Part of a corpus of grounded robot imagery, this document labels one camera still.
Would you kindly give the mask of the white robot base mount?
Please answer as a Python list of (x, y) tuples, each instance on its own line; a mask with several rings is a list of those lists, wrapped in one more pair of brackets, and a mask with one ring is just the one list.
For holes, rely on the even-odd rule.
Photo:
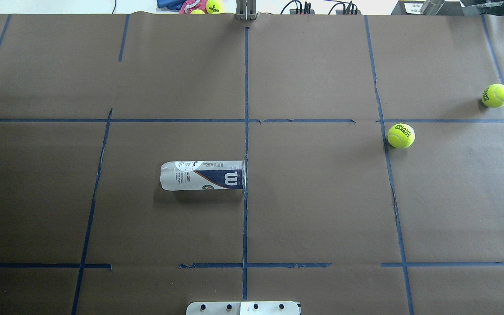
[(204, 301), (192, 302), (187, 315), (301, 315), (295, 301)]

